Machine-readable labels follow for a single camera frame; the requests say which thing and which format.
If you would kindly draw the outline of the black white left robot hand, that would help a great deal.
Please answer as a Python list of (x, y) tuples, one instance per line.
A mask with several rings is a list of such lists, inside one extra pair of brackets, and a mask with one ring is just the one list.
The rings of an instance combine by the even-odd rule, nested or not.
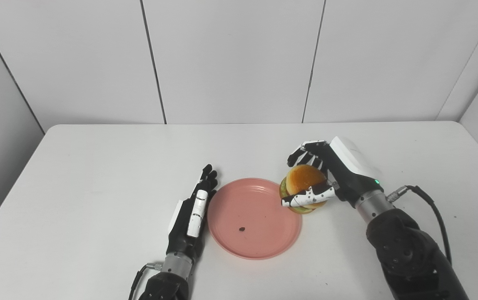
[(192, 195), (188, 199), (182, 201), (174, 226), (172, 226), (168, 235), (168, 245), (167, 250), (165, 251), (166, 254), (182, 253), (191, 259), (193, 263), (197, 262), (201, 256), (204, 249), (202, 235), (205, 231), (207, 217), (204, 216), (201, 220), (199, 237), (191, 237), (187, 234), (188, 224), (192, 215), (197, 192), (199, 192), (199, 190), (204, 190), (208, 193), (208, 204), (216, 194), (216, 187), (218, 185), (217, 175), (217, 171), (211, 164), (206, 165), (202, 169), (201, 177), (195, 186)]

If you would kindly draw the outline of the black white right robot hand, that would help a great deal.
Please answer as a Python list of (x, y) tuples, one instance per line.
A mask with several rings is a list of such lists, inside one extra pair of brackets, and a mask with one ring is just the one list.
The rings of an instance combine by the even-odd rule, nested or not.
[(331, 174), (333, 180), (309, 184), (281, 198), (283, 207), (301, 207), (323, 203), (338, 198), (355, 207), (362, 195), (379, 190), (384, 192), (376, 178), (377, 170), (347, 138), (334, 137), (331, 142), (314, 140), (303, 142), (289, 157), (287, 165), (308, 165), (323, 175)]

